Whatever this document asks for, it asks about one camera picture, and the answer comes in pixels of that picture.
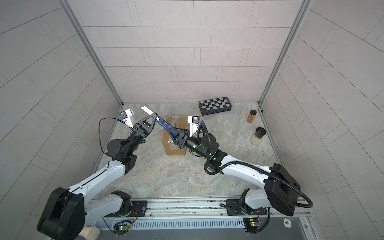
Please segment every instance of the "wall tile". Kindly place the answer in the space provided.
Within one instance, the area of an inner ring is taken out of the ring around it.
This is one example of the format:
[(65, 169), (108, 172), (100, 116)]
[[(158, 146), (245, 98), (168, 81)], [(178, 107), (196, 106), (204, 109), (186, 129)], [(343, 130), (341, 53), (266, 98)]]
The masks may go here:
[(194, 1), (193, 8), (194, 26), (201, 26), (201, 1)]
[(369, 156), (382, 171), (384, 171), (384, 149), (382, 147), (383, 142), (384, 132), (381, 132), (361, 144), (365, 151), (367, 151)]
[(303, 110), (284, 82), (281, 83), (281, 86), (276, 93), (276, 97), (287, 115), (288, 121), (290, 124), (293, 124)]
[(81, 56), (70, 40), (28, 67), (24, 73), (48, 93), (80, 61)]
[(131, 67), (137, 82), (172, 82), (169, 67)]
[(12, 27), (4, 20), (2, 16), (0, 16), (0, 29), (5, 32), (11, 30)]
[(106, 66), (146, 66), (141, 48), (98, 48)]
[(98, 27), (107, 48), (154, 48), (156, 47), (150, 27)]
[(166, 94), (130, 94), (133, 103), (168, 102)]
[(72, 70), (43, 97), (39, 105), (60, 121), (85, 88)]
[(249, 49), (246, 66), (273, 67), (279, 57), (280, 48)]
[(266, 83), (259, 82), (240, 82), (237, 93), (262, 94)]
[(60, 7), (57, 2), (50, 0), (34, 2), (4, 0), (0, 3), (0, 15), (14, 28), (58, 8)]
[(55, 48), (36, 20), (1, 34), (0, 42), (0, 73), (7, 79), (12, 79)]
[(295, 165), (295, 167), (298, 167), (300, 164), (302, 164), (303, 162), (307, 161), (308, 158), (307, 158), (307, 155), (305, 155), (305, 153), (301, 154), (298, 158), (296, 158), (293, 163)]
[(158, 48), (209, 48), (211, 29), (157, 27), (153, 34)]
[(17, 123), (40, 101), (44, 92), (23, 73), (0, 88), (0, 139), (3, 139)]
[(198, 102), (207, 99), (206, 94), (167, 94), (168, 102)]
[(141, 26), (139, 15), (137, 14), (136, 4), (134, 0), (127, 0), (129, 12), (131, 13), (134, 26)]
[(125, 67), (105, 67), (105, 71), (112, 82), (131, 82)]
[(33, 208), (31, 212), (31, 215), (41, 216), (44, 208), (45, 208), (45, 205), (36, 204), (36, 206)]
[(53, 130), (54, 127), (34, 112), (29, 112), (0, 142), (0, 195), (7, 194)]
[(76, 48), (77, 52), (79, 52), (81, 58), (85, 58), (88, 53), (87, 51), (85, 50), (83, 44), (80, 42), (80, 39), (77, 35), (73, 36), (70, 38), (72, 44), (74, 45), (74, 47)]
[(301, 2), (265, 1), (262, 3), (256, 26), (290, 28)]
[(288, 56), (311, 83), (327, 65), (327, 62), (298, 36), (295, 38)]
[(297, 167), (304, 188), (313, 201), (313, 209), (321, 226), (339, 225), (340, 222), (336, 217), (334, 209), (332, 208), (327, 195), (325, 195), (319, 180), (316, 177), (309, 161)]
[(243, 102), (257, 102), (261, 96), (261, 94), (244, 94)]
[(348, 131), (348, 128), (344, 125), (344, 123), (341, 123), (339, 126), (337, 126), (335, 129), (333, 129), (330, 133), (328, 133), (325, 137), (323, 137), (321, 140), (323, 141), (324, 145), (327, 146), (331, 142), (335, 141), (338, 137), (343, 135)]
[(302, 75), (300, 69), (296, 67), (288, 56), (285, 58), (279, 70), (279, 74), (291, 91)]
[(295, 130), (297, 126), (300, 125), (300, 123), (306, 118), (307, 116), (305, 115), (304, 112), (300, 114), (300, 116), (292, 123), (292, 128)]
[(326, 237), (346, 237), (344, 229), (341, 225), (323, 227)]
[(233, 93), (233, 82), (201, 82), (200, 93)]
[(245, 26), (251, 20), (252, 1), (202, 1), (201, 26)]
[(56, 34), (53, 32), (52, 28), (48, 25), (47, 21), (44, 19), (44, 16), (41, 16), (39, 18), (36, 18), (37, 22), (39, 22), (40, 26), (44, 29), (44, 31), (47, 33), (49, 38), (52, 40), (52, 42), (59, 46), (61, 44), (60, 40), (56, 36)]
[(77, 101), (87, 110), (88, 113), (91, 113), (107, 88), (108, 87), (104, 80), (100, 75), (98, 75), (83, 91)]
[(380, 0), (327, 1), (319, 14), (364, 39), (383, 16), (384, 2)]
[(341, 124), (341, 120), (308, 80), (304, 80), (295, 98), (320, 138)]
[(291, 176), (294, 179), (299, 179), (299, 174), (297, 173), (297, 170), (295, 168), (295, 165), (293, 164), (292, 158), (289, 154), (289, 151), (285, 145), (285, 142), (281, 136), (280, 131), (276, 131), (274, 134), (275, 142), (277, 144), (277, 148), (279, 150), (279, 153), (281, 155), (281, 160), (283, 161), (283, 164), (285, 165), (285, 169), (291, 174)]
[(241, 48), (202, 48), (201, 66), (239, 66)]
[(121, 94), (154, 94), (151, 83), (116, 83)]
[(200, 66), (200, 49), (195, 48), (195, 66)]
[(381, 91), (378, 95), (376, 95), (371, 101), (378, 108), (381, 108), (382, 106), (384, 106), (384, 90)]
[(210, 47), (258, 48), (264, 30), (264, 28), (212, 28)]
[(249, 48), (243, 48), (243, 53), (240, 60), (240, 66), (244, 67), (248, 58)]
[(106, 48), (103, 38), (96, 26), (84, 26), (83, 30), (94, 48)]
[(50, 12), (46, 15), (44, 15), (44, 19), (48, 23), (48, 25), (51, 27), (55, 35), (58, 37), (60, 42), (65, 42), (70, 37), (75, 35), (75, 32), (64, 15), (62, 9), (58, 9), (56, 11)]
[(44, 169), (44, 170), (46, 170), (48, 172), (51, 172), (53, 174), (56, 172), (56, 170), (59, 167), (56, 164), (53, 164), (50, 161), (47, 161), (44, 158), (41, 158), (41, 157), (39, 157), (37, 155), (32, 159), (31, 164), (35, 165), (35, 166), (37, 166), (39, 168), (42, 168), (42, 169)]
[(331, 65), (325, 67), (313, 86), (359, 142), (384, 130), (384, 114)]
[(44, 110), (39, 104), (36, 104), (34, 108), (32, 108), (32, 111), (47, 121), (49, 124), (51, 124), (53, 127), (56, 127), (59, 124), (59, 121), (46, 110)]
[(333, 36), (336, 34), (336, 32), (339, 30), (339, 26), (336, 24), (333, 24), (331, 27), (331, 30), (327, 33), (324, 40), (321, 42), (319, 48), (316, 50), (320, 55), (323, 54), (325, 48), (328, 46), (330, 41), (332, 40)]
[(327, 192), (348, 186), (348, 183), (345, 180), (344, 176), (341, 175), (332, 180), (329, 180), (328, 182), (323, 183), (321, 186), (323, 187), (324, 192), (327, 193)]
[(126, 1), (73, 0), (85, 26), (133, 26)]
[(224, 67), (222, 82), (255, 82), (261, 67)]
[(194, 26), (193, 1), (135, 1), (141, 26)]
[(79, 110), (79, 112), (81, 112), (81, 114), (84, 116), (84, 117), (86, 117), (86, 118), (88, 118), (89, 117), (89, 112), (79, 103), (79, 101), (76, 101), (74, 104), (73, 104), (73, 106), (75, 107), (75, 108), (77, 108), (77, 110)]
[[(327, 196), (348, 239), (380, 240), (378, 232), (349, 186), (329, 192)], [(359, 212), (361, 222), (351, 221), (355, 212)]]
[(90, 171), (96, 161), (98, 155), (101, 153), (99, 140), (93, 140), (89, 151), (85, 155), (76, 175), (74, 176), (71, 185), (76, 184), (83, 179), (89, 177)]
[(327, 149), (369, 218), (372, 221), (382, 220), (384, 174), (350, 132), (336, 139)]
[(373, 225), (375, 225), (376, 230), (379, 232), (380, 236), (384, 236), (384, 221), (373, 222)]
[(339, 168), (308, 119), (302, 121), (295, 129), (295, 133), (321, 184), (341, 175)]
[(294, 85), (294, 87), (292, 88), (291, 92), (293, 95), (296, 94), (297, 90), (299, 89), (299, 87), (303, 84), (304, 80), (307, 79), (304, 74), (302, 74), (299, 78), (299, 80), (297, 81), (297, 83)]
[(62, 187), (66, 189), (71, 185), (73, 177), (75, 176), (86, 153), (87, 152), (84, 149), (76, 144), (71, 146), (52, 180), (49, 182), (44, 193), (41, 195), (38, 204), (46, 204), (50, 194), (56, 188)]
[(279, 127), (281, 136), (284, 139), (285, 145), (287, 146), (292, 160), (295, 160), (301, 156), (304, 151), (295, 135), (295, 132), (291, 127), (291, 124), (288, 121), (288, 118), (285, 116), (285, 113), (280, 115), (280, 117), (276, 120), (276, 123)]
[(15, 239), (20, 231), (20, 222), (25, 222), (35, 207), (38, 198), (53, 174), (29, 164), (0, 203), (0, 231), (4, 239)]
[(216, 81), (217, 67), (176, 67), (179, 82)]
[(271, 109), (272, 115), (276, 115), (281, 106), (273, 92), (269, 91), (268, 95), (266, 96), (266, 102), (268, 102), (268, 106)]
[(193, 48), (148, 48), (152, 66), (193, 66)]
[(195, 83), (171, 82), (157, 85), (160, 94), (195, 93)]
[(84, 58), (78, 64), (78, 67), (80, 68), (81, 72), (85, 75), (85, 77), (87, 78), (88, 82), (92, 82), (93, 79), (99, 73), (89, 56)]
[(30, 239), (30, 240), (41, 240), (44, 234), (37, 231), (36, 226), (39, 223), (40, 217), (29, 215), (27, 221), (17, 235), (16, 240)]
[(85, 122), (86, 118), (79, 110), (71, 107), (37, 155), (60, 165)]
[(333, 23), (309, 10), (297, 35), (311, 48), (317, 50), (330, 31)]
[(107, 111), (103, 109), (100, 103), (93, 109), (91, 115), (85, 122), (81, 129), (78, 137), (83, 140), (86, 144), (91, 145), (96, 133), (98, 132), (98, 124), (100, 119), (104, 118)]
[(344, 29), (339, 29), (322, 56), (367, 98), (384, 89), (384, 53)]
[(261, 48), (282, 48), (291, 28), (265, 28)]

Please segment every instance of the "white tile wall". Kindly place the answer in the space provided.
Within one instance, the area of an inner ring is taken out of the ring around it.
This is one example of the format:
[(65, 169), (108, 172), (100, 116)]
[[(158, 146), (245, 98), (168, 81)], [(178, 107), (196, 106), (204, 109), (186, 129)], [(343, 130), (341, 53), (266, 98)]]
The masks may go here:
[(294, 165), (327, 240), (383, 233), (383, 15), (377, 0), (314, 0), (263, 103), (289, 171), (295, 137), (305, 152)]

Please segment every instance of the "white sticker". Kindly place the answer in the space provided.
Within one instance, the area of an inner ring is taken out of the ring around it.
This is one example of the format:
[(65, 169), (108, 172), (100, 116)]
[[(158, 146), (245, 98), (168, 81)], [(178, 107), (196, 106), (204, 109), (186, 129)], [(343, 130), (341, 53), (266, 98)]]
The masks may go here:
[(283, 219), (283, 224), (287, 228), (291, 228), (292, 227), (292, 222), (288, 218)]

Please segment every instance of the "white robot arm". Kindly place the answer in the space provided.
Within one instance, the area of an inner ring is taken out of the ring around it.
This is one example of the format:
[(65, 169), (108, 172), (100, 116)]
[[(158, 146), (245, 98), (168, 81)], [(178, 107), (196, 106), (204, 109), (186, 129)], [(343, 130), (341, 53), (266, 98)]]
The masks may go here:
[[(260, 207), (274, 207), (279, 212), (292, 216), (296, 206), (313, 206), (311, 200), (300, 191), (300, 185), (281, 165), (268, 167), (250, 164), (219, 150), (215, 137), (207, 131), (205, 123), (198, 117), (189, 118), (190, 131), (174, 128), (148, 108), (142, 109), (150, 115), (134, 126), (130, 118), (132, 111), (121, 113), (119, 120), (133, 132), (127, 139), (113, 139), (108, 143), (106, 154), (112, 158), (108, 165), (67, 189), (59, 187), (51, 193), (37, 226), (39, 232), (56, 240), (72, 240), (83, 227), (103, 216), (110, 213), (127, 216), (132, 209), (131, 197), (127, 193), (114, 191), (105, 198), (90, 201), (108, 184), (133, 168), (137, 158), (133, 152), (139, 144), (145, 143), (144, 139), (153, 130), (155, 122), (167, 130), (179, 148), (187, 147), (194, 154), (206, 158), (204, 170), (207, 174), (236, 176), (260, 188), (244, 190), (238, 206), (243, 213), (251, 215)], [(308, 204), (297, 203), (299, 195)]]

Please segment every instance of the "vent grille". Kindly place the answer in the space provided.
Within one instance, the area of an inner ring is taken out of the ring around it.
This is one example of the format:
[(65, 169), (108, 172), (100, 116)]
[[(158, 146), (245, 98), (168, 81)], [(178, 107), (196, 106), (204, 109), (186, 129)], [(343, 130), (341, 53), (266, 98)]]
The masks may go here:
[(137, 220), (131, 226), (132, 230), (196, 228), (244, 228), (244, 222), (238, 218), (152, 219)]

